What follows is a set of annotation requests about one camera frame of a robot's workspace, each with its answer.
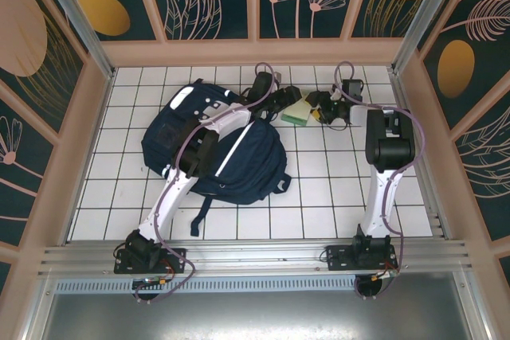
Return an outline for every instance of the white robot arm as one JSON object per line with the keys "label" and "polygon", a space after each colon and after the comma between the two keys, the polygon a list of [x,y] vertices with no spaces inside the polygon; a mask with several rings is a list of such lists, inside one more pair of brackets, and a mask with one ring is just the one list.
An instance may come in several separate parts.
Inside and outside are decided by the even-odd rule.
{"label": "white robot arm", "polygon": [[[355,126],[367,127],[367,143],[369,143],[369,145],[371,144],[371,138],[374,135],[374,132],[372,130],[375,128],[373,123],[369,123],[370,110],[372,110],[375,113],[378,113],[379,118],[381,119],[382,117],[384,119],[383,122],[385,121],[387,121],[388,123],[393,122],[393,124],[395,124],[396,122],[398,125],[398,120],[391,118],[392,116],[394,116],[393,111],[382,111],[383,115],[381,115],[381,111],[377,111],[375,109],[370,109],[368,107],[360,105],[351,106],[349,120]],[[393,136],[390,137],[390,139],[391,138],[398,139],[397,137],[395,137],[396,135],[392,134],[391,127],[386,127],[386,124],[384,127],[386,133],[390,132],[390,135]],[[377,151],[378,153],[380,153],[380,149],[378,147],[377,148],[374,147],[374,145],[377,144],[379,143],[373,143],[372,147],[366,147],[365,148],[366,153],[370,150]],[[405,150],[402,151],[404,156],[402,161],[397,161],[397,163],[395,163],[393,166],[386,164],[385,166],[384,165],[380,166],[378,169],[375,164],[370,164],[371,169],[370,191],[368,193],[367,209],[365,210],[365,215],[361,222],[361,229],[363,230],[363,233],[367,236],[372,236],[373,238],[384,238],[386,237],[386,235],[390,235],[390,231],[384,225],[382,215],[384,193],[386,190],[386,185],[389,182],[391,182],[391,186],[388,190],[388,195],[386,197],[386,206],[384,207],[384,211],[386,212],[385,218],[386,221],[389,222],[391,218],[392,206],[394,204],[395,193],[397,191],[398,183],[402,178],[402,174],[396,174],[393,177],[392,181],[390,181],[390,177],[400,167],[403,166],[403,162],[405,162],[406,160],[409,160],[409,162],[412,161],[414,157],[414,151],[411,150],[410,146],[409,148],[410,148],[409,153],[406,153]]]}
{"label": "white robot arm", "polygon": [[[206,129],[216,131],[219,135],[218,140],[221,140],[236,129],[248,125],[251,112],[247,109],[236,110],[236,108],[240,106],[240,104],[233,103],[222,112],[224,116],[220,119],[213,121],[209,125],[206,123],[210,123],[211,118],[204,119],[201,123],[206,125]],[[163,238],[168,238],[170,237],[170,222],[174,219],[175,212],[181,205],[183,198],[190,192],[193,185],[197,183],[198,177],[186,177],[182,175],[172,184],[172,180],[175,179],[177,175],[177,169],[171,168],[170,166],[167,166],[161,175],[167,178],[167,183],[158,197],[158,202],[163,199],[159,207],[158,228],[161,236]],[[159,242],[154,229],[154,215],[157,205],[158,203],[154,205],[145,221],[139,226],[139,233],[144,238],[153,240],[155,243]]]}

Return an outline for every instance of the enclosure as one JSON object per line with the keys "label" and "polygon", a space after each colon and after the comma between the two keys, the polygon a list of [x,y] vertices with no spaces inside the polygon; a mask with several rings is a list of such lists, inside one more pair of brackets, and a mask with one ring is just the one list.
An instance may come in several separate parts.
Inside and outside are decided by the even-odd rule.
{"label": "enclosure", "polygon": [[[0,8],[5,338],[510,338],[508,0],[0,0]],[[190,223],[204,198],[188,194],[165,238],[198,270],[164,303],[180,324],[155,319],[152,307],[140,314],[130,300],[140,276],[114,274],[112,251],[165,184],[143,162],[151,121],[197,79],[242,94],[265,62],[282,86],[307,95],[332,88],[340,61],[354,64],[363,100],[408,109],[425,133],[423,141],[415,131],[425,155],[404,173],[392,209],[405,243],[393,235],[403,251],[393,291],[371,306],[353,292],[361,270],[331,272],[320,260],[326,246],[351,243],[363,219],[365,128],[312,117],[302,127],[279,115],[271,124],[288,191],[252,205],[213,202],[199,237]],[[348,66],[340,75],[351,75]],[[225,316],[185,325],[194,307],[215,315],[208,300]],[[402,304],[383,313],[385,301]],[[304,302],[314,312],[305,321]],[[254,326],[249,318],[264,310]],[[277,311],[286,313],[271,319]],[[122,313],[133,326],[102,329]],[[145,325],[135,326],[137,315]]]}

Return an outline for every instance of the yellow sponge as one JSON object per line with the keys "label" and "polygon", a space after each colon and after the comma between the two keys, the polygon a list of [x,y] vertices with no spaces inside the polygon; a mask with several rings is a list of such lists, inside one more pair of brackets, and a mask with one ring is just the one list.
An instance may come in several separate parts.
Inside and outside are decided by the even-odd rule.
{"label": "yellow sponge", "polygon": [[312,107],[310,104],[307,103],[304,99],[301,99],[290,107],[286,107],[283,114],[281,115],[281,119],[287,121],[288,123],[306,127],[311,109]]}

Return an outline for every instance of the mounting plate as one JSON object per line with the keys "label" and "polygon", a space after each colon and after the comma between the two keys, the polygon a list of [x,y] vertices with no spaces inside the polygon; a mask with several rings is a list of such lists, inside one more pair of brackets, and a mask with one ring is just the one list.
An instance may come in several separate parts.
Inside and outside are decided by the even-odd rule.
{"label": "mounting plate", "polygon": [[329,271],[357,271],[357,270],[384,270],[385,261],[397,268],[397,256],[395,248],[390,244],[390,256],[387,259],[378,258],[363,261],[362,264],[355,262],[355,256],[352,245],[327,246],[326,259],[328,260]]}
{"label": "mounting plate", "polygon": [[[173,250],[180,256],[186,257],[185,248],[173,248]],[[130,256],[129,252],[125,248],[122,248],[117,251],[113,272],[117,275],[166,274],[167,265],[163,262],[163,260],[166,260],[170,264],[170,267],[172,267],[176,274],[184,273],[185,263],[183,263],[177,256],[170,254],[164,248],[159,251],[159,261],[151,270],[147,269],[147,265],[134,260]]]}

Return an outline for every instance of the grid line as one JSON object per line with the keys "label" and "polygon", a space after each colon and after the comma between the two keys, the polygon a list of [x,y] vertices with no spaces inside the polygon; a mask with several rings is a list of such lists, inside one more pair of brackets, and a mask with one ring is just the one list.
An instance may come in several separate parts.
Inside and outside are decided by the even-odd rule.
{"label": "grid line", "polygon": [[[140,75],[139,75],[139,78],[138,78],[138,88],[136,89],[135,104],[136,104],[136,97],[138,96],[138,92],[140,90],[140,81],[142,80],[142,74],[143,74],[143,69],[140,71]],[[132,110],[131,110],[131,118],[129,119],[129,124],[128,124],[129,127],[131,126],[131,121],[133,120],[133,114],[134,113],[135,113],[135,105],[133,105]],[[128,137],[126,135],[126,139],[124,140],[124,150],[123,150],[123,153],[122,153],[122,157],[120,158],[119,171],[117,173],[117,179],[116,179],[116,182],[115,182],[115,186],[113,187],[112,203],[110,204],[110,210],[108,211],[108,218],[106,220],[106,227],[104,227],[103,239],[106,237],[106,232],[108,231],[108,223],[110,221],[110,216],[112,215],[112,207],[113,207],[113,202],[115,200],[115,193],[117,191],[117,185],[119,185],[120,169],[122,168],[122,161],[124,159],[124,151],[126,150],[126,143],[128,142],[127,140],[128,140]]]}
{"label": "grid line", "polygon": [[[317,81],[317,71],[316,71],[316,67],[313,67],[313,72],[315,73],[316,75],[316,81]],[[331,173],[330,173],[330,170],[329,170],[329,159],[328,159],[328,151],[326,150],[326,137],[324,136],[324,124],[320,124],[320,127],[322,128],[322,140],[324,141],[324,156],[326,157],[326,168],[328,169],[328,182],[329,182],[329,195],[331,196],[331,205],[334,206],[335,205],[335,201],[333,199],[333,185],[331,184],[332,183],[332,177],[331,177]],[[331,208],[331,213],[333,214],[333,222],[335,223],[335,236],[338,238],[338,227],[336,226],[336,214],[335,214],[335,208]]]}
{"label": "grid line", "polygon": [[[290,82],[291,82],[291,84],[293,84],[293,82],[292,82],[292,69],[290,68],[289,71],[290,71],[290,73],[289,73]],[[294,138],[296,140],[296,151],[297,151],[298,147],[297,147],[297,129],[296,129],[296,125],[294,125]],[[297,155],[297,153],[296,153],[296,164],[297,164],[297,185],[298,185],[299,191],[300,191],[301,231],[303,233],[303,238],[305,238],[305,236],[304,236],[303,197],[302,197],[303,194],[301,192],[301,180],[300,180],[300,159],[299,159],[299,155]]]}

